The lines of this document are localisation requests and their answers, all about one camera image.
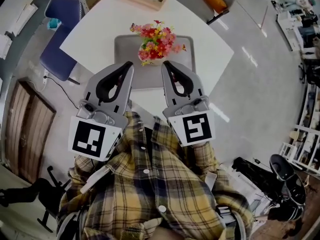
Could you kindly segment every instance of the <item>gray tray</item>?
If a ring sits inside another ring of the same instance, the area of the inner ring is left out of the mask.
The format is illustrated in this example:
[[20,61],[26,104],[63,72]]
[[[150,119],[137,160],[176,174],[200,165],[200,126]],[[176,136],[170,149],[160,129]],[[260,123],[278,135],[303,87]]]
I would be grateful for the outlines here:
[[[181,63],[193,72],[196,72],[194,42],[192,38],[178,35],[176,43],[184,44],[186,51],[179,53],[171,52],[167,58],[168,61]],[[118,35],[114,39],[114,63],[133,62],[133,90],[163,88],[161,65],[141,65],[141,60],[138,58],[138,50],[141,44],[142,39],[138,35]]]

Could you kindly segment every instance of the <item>wooden pallet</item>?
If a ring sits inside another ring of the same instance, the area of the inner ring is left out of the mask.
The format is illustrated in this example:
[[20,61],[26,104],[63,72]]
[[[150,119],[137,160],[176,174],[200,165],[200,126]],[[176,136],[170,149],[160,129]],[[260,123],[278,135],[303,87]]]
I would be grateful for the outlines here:
[[26,82],[17,82],[10,111],[5,155],[12,172],[34,183],[56,111]]

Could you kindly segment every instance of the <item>blue chair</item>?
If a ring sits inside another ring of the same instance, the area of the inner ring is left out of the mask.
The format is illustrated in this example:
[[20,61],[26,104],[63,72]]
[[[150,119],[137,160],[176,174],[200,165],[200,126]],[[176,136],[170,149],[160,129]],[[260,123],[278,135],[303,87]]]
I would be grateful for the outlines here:
[[44,15],[60,20],[61,25],[41,54],[40,63],[61,81],[68,80],[79,85],[80,83],[69,78],[77,62],[62,51],[60,46],[84,15],[81,2],[79,0],[50,0]]

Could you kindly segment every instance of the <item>shelving unit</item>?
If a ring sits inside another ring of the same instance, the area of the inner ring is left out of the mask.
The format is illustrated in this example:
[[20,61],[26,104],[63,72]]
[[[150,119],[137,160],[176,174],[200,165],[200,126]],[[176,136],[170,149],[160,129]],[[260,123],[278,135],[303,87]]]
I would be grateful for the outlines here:
[[280,155],[294,166],[320,179],[320,89],[306,84],[296,138],[283,143]]

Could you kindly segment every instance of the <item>power outlet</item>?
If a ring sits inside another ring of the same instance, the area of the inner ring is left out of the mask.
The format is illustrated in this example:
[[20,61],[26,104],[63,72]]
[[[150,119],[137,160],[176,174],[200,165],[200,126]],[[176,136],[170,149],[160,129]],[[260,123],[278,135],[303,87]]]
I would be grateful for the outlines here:
[[45,78],[45,77],[48,77],[49,76],[49,71],[48,70],[44,70],[44,73],[43,73],[43,84],[44,84],[44,86],[46,86],[47,85],[47,82],[48,82],[48,78]]

